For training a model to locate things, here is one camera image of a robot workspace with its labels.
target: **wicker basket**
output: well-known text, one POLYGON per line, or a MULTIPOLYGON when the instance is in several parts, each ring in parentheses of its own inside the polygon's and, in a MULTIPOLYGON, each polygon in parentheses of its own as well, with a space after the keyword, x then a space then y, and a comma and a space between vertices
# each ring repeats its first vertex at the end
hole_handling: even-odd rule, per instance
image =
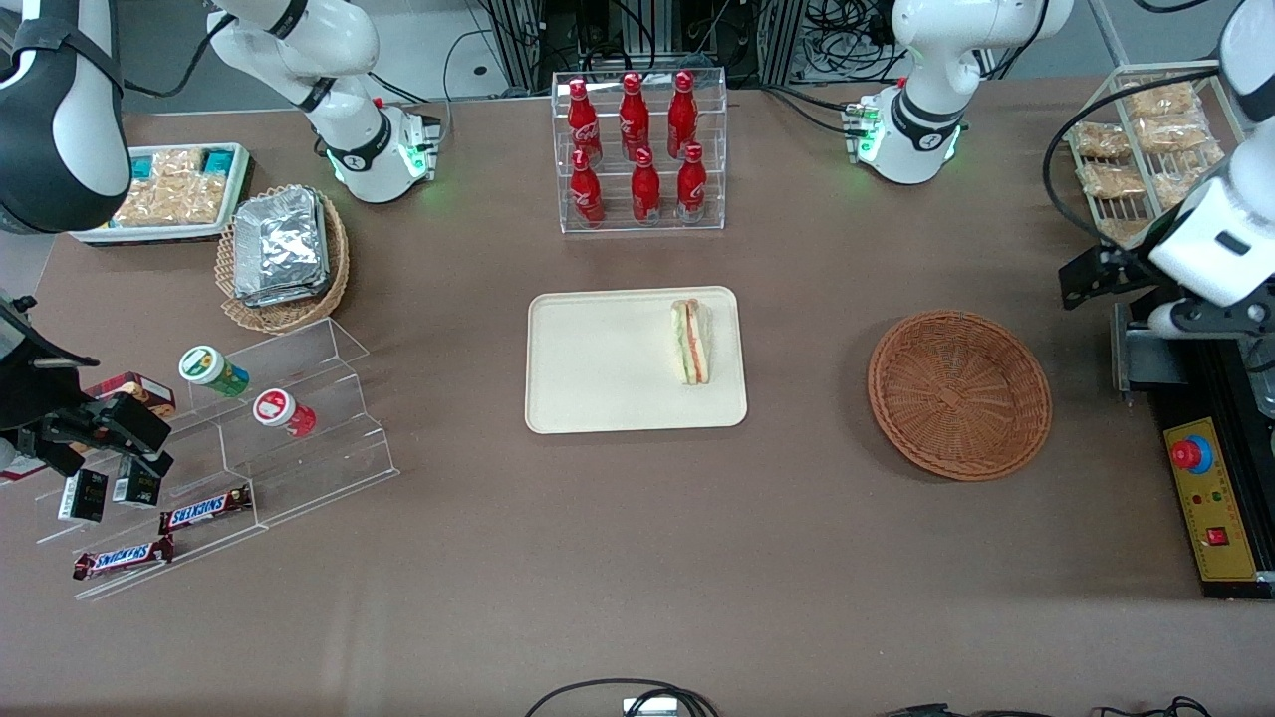
POLYGON ((895 324, 868 364, 881 430, 909 461, 959 481, 1017 471, 1044 445, 1049 384, 1031 352, 1000 324, 927 311, 895 324))
MULTIPOLYGON (((287 189, 277 186, 259 196, 273 196, 287 189)), ((238 325, 272 334, 288 333, 292 329, 311 324, 332 314, 349 282, 349 244, 346 239, 346 226, 340 223, 337 208, 332 200, 323 196, 324 225, 328 233, 328 263, 332 269, 332 286, 328 293, 316 299, 302 299, 263 309, 250 309, 235 299, 235 222, 222 231, 217 242, 217 267, 213 276, 217 287, 229 299, 222 304, 222 310, 238 325)))

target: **coca-cola bottle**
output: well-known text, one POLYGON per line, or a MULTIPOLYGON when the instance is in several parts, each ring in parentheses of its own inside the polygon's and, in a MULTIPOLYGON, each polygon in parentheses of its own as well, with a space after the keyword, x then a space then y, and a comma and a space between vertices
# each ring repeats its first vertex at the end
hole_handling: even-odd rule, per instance
POLYGON ((668 156, 681 159, 686 153, 686 144, 695 142, 695 122, 700 115, 695 106, 695 75, 687 70, 677 73, 673 87, 677 92, 668 106, 668 156))
POLYGON ((659 223, 659 175, 655 172, 655 153, 650 147, 639 147, 634 168, 634 218, 644 227, 659 223))
POLYGON ((589 88, 583 77, 572 78, 571 108, 566 112, 566 124, 571 125, 571 143, 589 157, 589 165, 602 163, 602 135, 598 134, 598 112, 589 102, 589 88))
POLYGON ((602 226, 602 219, 607 218, 607 212, 602 208, 602 184, 598 175, 593 174, 589 166, 589 156, 584 149, 571 153, 571 200, 575 211, 584 219, 590 230, 602 226))
POLYGON ((704 218, 704 185, 709 174, 704 171, 703 159, 704 147, 691 142, 686 145, 686 162, 677 172, 677 217, 687 225, 704 218))
POLYGON ((641 96, 641 75, 625 73, 625 98, 620 101, 620 135, 630 162, 638 161, 638 151, 650 144, 650 111, 641 96))

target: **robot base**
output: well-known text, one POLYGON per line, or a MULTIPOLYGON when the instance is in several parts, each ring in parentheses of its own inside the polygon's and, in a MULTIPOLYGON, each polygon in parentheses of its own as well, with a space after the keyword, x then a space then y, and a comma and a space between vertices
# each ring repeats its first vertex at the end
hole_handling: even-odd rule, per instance
POLYGON ((433 180, 439 167, 441 126, 426 125, 419 115, 398 107, 384 107, 390 120, 390 142, 366 171, 342 167, 329 152, 337 179, 349 193, 370 204, 384 204, 403 196, 417 182, 433 180))
POLYGON ((900 89, 887 87, 877 94, 867 94, 861 100, 864 108, 876 108, 878 120, 875 125, 863 126, 863 119, 841 114, 843 125, 847 130, 867 129, 867 137, 847 137, 845 148, 850 154, 850 162, 862 162, 877 171, 885 179, 898 184, 921 184, 929 181, 938 174, 943 163, 952 158, 956 152, 956 138, 960 137, 960 128, 956 128, 947 139, 933 134, 936 144, 933 149, 919 151, 895 124, 891 107, 894 98, 900 89))

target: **white tray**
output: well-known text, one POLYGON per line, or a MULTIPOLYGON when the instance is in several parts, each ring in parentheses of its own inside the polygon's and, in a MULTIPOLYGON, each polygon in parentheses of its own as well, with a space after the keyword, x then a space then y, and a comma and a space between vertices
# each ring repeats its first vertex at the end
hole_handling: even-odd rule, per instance
POLYGON ((733 426, 748 413, 740 306, 723 286, 544 293, 527 313, 527 426, 538 434, 733 426), (669 309, 711 310, 709 383, 682 385, 669 309))
POLYGON ((129 244, 164 244, 187 239, 218 237, 222 230, 231 223, 235 209, 238 208, 238 198, 244 191, 244 180, 247 176, 249 153, 242 144, 235 142, 210 142, 205 144, 166 144, 162 147, 130 147, 129 158, 150 157, 161 149, 196 149, 208 151, 227 149, 235 153, 231 159, 229 174, 226 176, 226 194, 222 196, 222 207, 217 212, 217 221, 210 225, 176 225, 170 227, 98 227, 88 231, 73 231, 71 236, 96 246, 119 246, 129 244))

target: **aluminum foil packet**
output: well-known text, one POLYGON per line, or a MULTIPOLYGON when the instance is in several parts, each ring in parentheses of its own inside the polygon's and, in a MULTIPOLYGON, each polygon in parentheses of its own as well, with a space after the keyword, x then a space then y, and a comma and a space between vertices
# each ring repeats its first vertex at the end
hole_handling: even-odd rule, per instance
POLYGON ((305 186, 241 204, 235 213, 235 297, 261 307, 326 292, 323 211, 319 193, 305 186))

